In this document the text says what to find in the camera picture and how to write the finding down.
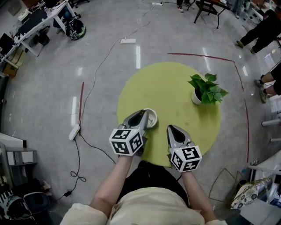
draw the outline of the white bowl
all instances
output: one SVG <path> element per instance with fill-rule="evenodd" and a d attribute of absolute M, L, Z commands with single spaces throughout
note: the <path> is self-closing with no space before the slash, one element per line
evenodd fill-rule
<path fill-rule="evenodd" d="M 157 113 L 153 109 L 145 109 L 148 112 L 148 126 L 147 129 L 153 128 L 158 121 Z"/>

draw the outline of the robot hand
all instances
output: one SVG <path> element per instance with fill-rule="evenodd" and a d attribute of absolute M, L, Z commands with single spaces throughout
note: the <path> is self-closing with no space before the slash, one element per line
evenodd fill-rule
<path fill-rule="evenodd" d="M 169 144 L 169 159 L 179 172 L 197 169 L 202 155 L 198 146 L 195 146 L 190 135 L 180 127 L 169 125 L 167 127 Z"/>
<path fill-rule="evenodd" d="M 141 156 L 147 141 L 144 131 L 148 126 L 148 112 L 144 109 L 134 112 L 128 116 L 122 124 L 114 129 L 110 135 L 109 142 L 115 154 Z"/>

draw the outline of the black bag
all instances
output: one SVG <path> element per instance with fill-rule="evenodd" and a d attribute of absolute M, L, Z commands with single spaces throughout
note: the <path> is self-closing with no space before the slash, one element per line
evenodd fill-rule
<path fill-rule="evenodd" d="M 66 36 L 70 38 L 70 40 L 78 40 L 85 36 L 86 27 L 80 20 L 72 19 L 66 26 L 65 33 Z"/>

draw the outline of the potted plant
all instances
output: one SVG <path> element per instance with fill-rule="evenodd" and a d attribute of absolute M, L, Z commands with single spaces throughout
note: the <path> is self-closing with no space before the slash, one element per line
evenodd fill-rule
<path fill-rule="evenodd" d="M 189 83 L 195 88 L 191 96 L 194 104 L 215 104 L 216 101 L 221 102 L 222 98 L 228 94 L 227 91 L 218 87 L 218 84 L 213 83 L 216 81 L 216 75 L 206 73 L 207 81 L 204 81 L 198 74 L 190 77 Z"/>

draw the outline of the plant soil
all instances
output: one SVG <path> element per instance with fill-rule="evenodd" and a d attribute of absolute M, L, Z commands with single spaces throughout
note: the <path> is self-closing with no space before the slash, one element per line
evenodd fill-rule
<path fill-rule="evenodd" d="M 195 95 L 196 95 L 196 97 L 197 97 L 200 101 L 202 101 L 202 94 L 201 94 L 200 91 L 198 91 L 198 90 L 195 89 Z"/>

